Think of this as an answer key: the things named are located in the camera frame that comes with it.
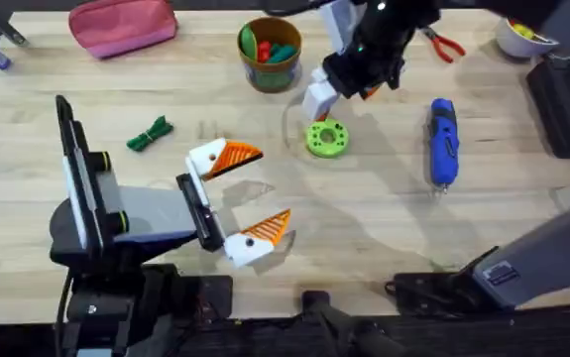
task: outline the red pliers handle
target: red pliers handle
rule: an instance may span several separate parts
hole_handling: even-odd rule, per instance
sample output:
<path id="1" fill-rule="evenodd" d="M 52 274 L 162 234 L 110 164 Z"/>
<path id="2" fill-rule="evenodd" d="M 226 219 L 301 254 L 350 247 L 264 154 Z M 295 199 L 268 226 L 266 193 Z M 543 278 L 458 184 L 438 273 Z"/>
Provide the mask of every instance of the red pliers handle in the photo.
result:
<path id="1" fill-rule="evenodd" d="M 448 63 L 451 63 L 454 61 L 454 59 L 450 55 L 443 52 L 442 45 L 445 45 L 445 46 L 449 47 L 450 49 L 456 51 L 456 53 L 459 54 L 460 56 L 465 55 L 465 50 L 461 47 L 461 45 L 457 44 L 456 42 L 454 42 L 450 39 L 446 39 L 446 38 L 440 36 L 434 30 L 432 30 L 432 28 L 430 28 L 429 26 L 422 28 L 421 32 L 428 39 L 430 39 L 430 41 L 432 41 L 432 44 L 434 45 L 434 50 L 441 57 L 442 60 L 445 60 Z"/>

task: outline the wooden workbench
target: wooden workbench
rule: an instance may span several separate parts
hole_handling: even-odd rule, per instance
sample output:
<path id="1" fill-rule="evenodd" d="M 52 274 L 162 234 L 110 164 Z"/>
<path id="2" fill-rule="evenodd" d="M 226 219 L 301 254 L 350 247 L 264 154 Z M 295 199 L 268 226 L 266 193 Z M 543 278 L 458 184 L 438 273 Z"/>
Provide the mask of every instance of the wooden workbench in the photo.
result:
<path id="1" fill-rule="evenodd" d="M 49 259 L 48 224 L 65 198 L 54 96 L 64 94 L 91 149 L 107 150 L 122 184 L 176 189 L 190 148 L 217 137 L 251 143 L 265 157 L 207 184 L 228 231 L 291 208 L 277 253 L 234 270 L 196 242 L 157 261 L 188 274 L 230 274 L 234 316 L 297 312 L 307 289 L 324 289 L 351 313 L 395 313 L 383 282 L 397 272 L 458 269 L 559 212 L 553 189 L 570 184 L 570 161 L 547 154 L 523 86 L 528 63 L 504 59 L 498 18 L 445 11 L 434 26 L 468 54 L 439 59 L 420 34 L 406 51 L 401 89 L 333 111 L 350 130 L 349 152 L 319 160 L 304 149 L 300 101 L 308 74 L 329 53 L 317 14 L 291 20 L 303 35 L 297 86 L 266 95 L 246 81 L 236 34 L 258 12 L 180 12 L 178 37 L 98 61 L 71 36 L 67 13 L 18 13 L 32 43 L 0 48 L 0 322 L 53 321 L 64 269 Z M 433 98 L 454 101 L 461 172 L 447 196 L 427 184 L 424 125 Z M 126 141 L 159 115 L 176 130 L 143 154 Z M 570 291 L 539 303 L 570 301 Z"/>

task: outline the blue rotary tool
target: blue rotary tool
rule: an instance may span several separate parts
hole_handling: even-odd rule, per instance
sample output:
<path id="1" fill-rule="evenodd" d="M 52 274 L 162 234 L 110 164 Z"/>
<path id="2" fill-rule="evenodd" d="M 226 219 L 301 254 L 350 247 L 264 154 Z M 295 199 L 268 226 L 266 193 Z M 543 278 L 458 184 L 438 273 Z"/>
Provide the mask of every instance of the blue rotary tool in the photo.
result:
<path id="1" fill-rule="evenodd" d="M 447 193 L 459 173 L 459 137 L 454 105 L 447 99 L 432 102 L 430 121 L 430 169 L 432 183 Z"/>

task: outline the green bundled cable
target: green bundled cable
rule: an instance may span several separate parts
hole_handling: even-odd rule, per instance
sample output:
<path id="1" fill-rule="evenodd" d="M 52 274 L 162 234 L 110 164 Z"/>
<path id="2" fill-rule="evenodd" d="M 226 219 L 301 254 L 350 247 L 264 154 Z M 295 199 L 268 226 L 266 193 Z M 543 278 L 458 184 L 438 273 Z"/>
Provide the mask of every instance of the green bundled cable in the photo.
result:
<path id="1" fill-rule="evenodd" d="M 140 134 L 137 138 L 129 140 L 126 146 L 136 152 L 141 152 L 157 139 L 171 132 L 172 129 L 174 129 L 174 126 L 166 121 L 165 115 L 162 115 L 155 120 L 155 123 L 150 129 Z"/>

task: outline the pink zipper bag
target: pink zipper bag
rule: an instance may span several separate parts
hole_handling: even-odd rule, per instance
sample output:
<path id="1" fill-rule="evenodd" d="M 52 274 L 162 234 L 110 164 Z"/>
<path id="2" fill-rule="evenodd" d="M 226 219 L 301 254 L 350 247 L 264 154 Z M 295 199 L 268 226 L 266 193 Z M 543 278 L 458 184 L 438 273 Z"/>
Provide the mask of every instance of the pink zipper bag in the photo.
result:
<path id="1" fill-rule="evenodd" d="M 68 26 L 82 47 L 105 59 L 171 39 L 178 23 L 166 0 L 98 0 L 73 9 Z"/>

